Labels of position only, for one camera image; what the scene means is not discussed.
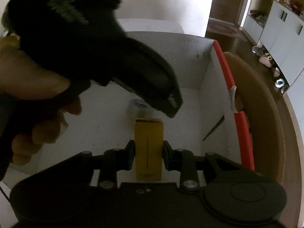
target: shoe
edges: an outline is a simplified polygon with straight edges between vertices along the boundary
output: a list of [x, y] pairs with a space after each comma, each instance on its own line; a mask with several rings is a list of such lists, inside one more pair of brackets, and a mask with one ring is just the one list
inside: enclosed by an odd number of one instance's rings
[[270, 54], [270, 53], [265, 53], [265, 54], [263, 54], [263, 55], [261, 55], [261, 56], [268, 57], [268, 60], [269, 60], [269, 61], [271, 61], [271, 60], [272, 60], [272, 56], [271, 56], [271, 54]]
[[273, 77], [276, 79], [276, 78], [278, 78], [280, 76], [281, 71], [279, 70], [278, 67], [272, 68], [272, 74], [273, 74]]
[[262, 63], [262, 64], [264, 64], [268, 68], [272, 67], [272, 64], [270, 63], [270, 60], [269, 60], [269, 58], [267, 56], [261, 56], [259, 62]]

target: gloved hand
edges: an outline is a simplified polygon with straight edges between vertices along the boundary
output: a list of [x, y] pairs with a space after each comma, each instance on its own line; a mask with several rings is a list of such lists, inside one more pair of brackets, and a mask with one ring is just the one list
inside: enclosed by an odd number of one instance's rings
[[[7, 93], [18, 99], [39, 100], [52, 98], [68, 89], [68, 79], [39, 67], [18, 48], [16, 37], [0, 39], [0, 96]], [[12, 142], [13, 163], [27, 164], [44, 143], [54, 143], [68, 126], [64, 112], [79, 115], [80, 99], [62, 107], [55, 120], [36, 124], [32, 134], [17, 135]]]

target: cardboard box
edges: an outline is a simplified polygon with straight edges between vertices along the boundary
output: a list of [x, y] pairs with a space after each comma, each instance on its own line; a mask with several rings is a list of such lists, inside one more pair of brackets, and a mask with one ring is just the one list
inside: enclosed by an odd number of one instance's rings
[[[172, 119], [154, 111], [153, 117], [164, 124], [164, 140], [173, 149], [187, 149], [194, 155], [215, 152], [241, 163], [240, 138], [248, 127], [238, 130], [231, 110], [229, 91], [235, 85], [228, 64], [217, 41], [186, 34], [166, 32], [128, 32], [128, 36], [148, 45], [164, 57], [176, 74], [183, 105]], [[69, 129], [55, 147], [42, 150], [38, 170], [43, 170], [81, 151], [103, 154], [112, 148], [124, 148], [134, 139], [134, 122], [128, 116], [130, 102], [138, 96], [112, 83], [107, 87], [93, 84], [80, 95], [83, 111], [80, 116], [66, 115]], [[217, 124], [224, 122], [205, 140]], [[121, 182], [136, 179], [136, 167], [117, 173]], [[203, 172], [198, 172], [203, 181]], [[162, 182], [179, 184], [180, 173], [162, 168]]]
[[163, 122], [160, 119], [138, 118], [134, 130], [137, 180], [160, 181], [164, 141]]

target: shelf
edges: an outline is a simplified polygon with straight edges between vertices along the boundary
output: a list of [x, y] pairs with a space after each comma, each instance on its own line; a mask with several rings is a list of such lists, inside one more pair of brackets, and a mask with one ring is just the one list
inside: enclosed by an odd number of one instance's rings
[[264, 27], [265, 26], [263, 26], [263, 25], [261, 25], [260, 23], [259, 23], [259, 21], [256, 19], [256, 18], [254, 18], [252, 15], [248, 15], [251, 19], [253, 19], [262, 29], [264, 29]]

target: door frame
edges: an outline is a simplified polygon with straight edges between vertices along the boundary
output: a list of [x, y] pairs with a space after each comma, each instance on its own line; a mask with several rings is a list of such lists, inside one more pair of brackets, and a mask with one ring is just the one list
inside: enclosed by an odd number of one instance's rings
[[241, 28], [244, 26], [245, 19], [248, 14], [250, 2], [251, 2], [251, 0], [242, 0], [241, 1], [239, 13], [238, 13], [237, 19], [235, 21], [235, 25], [238, 25]]

